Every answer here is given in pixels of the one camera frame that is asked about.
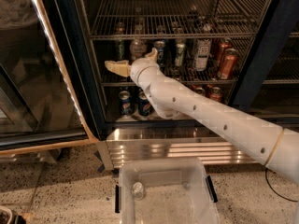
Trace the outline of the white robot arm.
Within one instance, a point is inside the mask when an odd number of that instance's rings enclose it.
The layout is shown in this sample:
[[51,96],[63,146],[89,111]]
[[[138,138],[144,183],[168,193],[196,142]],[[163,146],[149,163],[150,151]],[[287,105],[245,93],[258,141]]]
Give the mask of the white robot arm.
[[206,98],[165,76],[156,49],[132,63],[106,61],[105,67],[141,88],[159,117],[172,119],[183,113],[261,165],[299,183],[299,133]]

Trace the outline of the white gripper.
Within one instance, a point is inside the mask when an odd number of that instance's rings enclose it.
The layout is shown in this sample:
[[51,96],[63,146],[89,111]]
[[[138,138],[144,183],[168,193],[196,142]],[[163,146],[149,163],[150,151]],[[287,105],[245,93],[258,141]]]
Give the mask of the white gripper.
[[130,66],[127,60],[123,61],[105,61],[105,67],[108,71],[121,77],[129,77],[138,87],[148,87],[157,82],[161,77],[159,65],[156,63],[158,51],[153,48],[146,58],[141,58]]

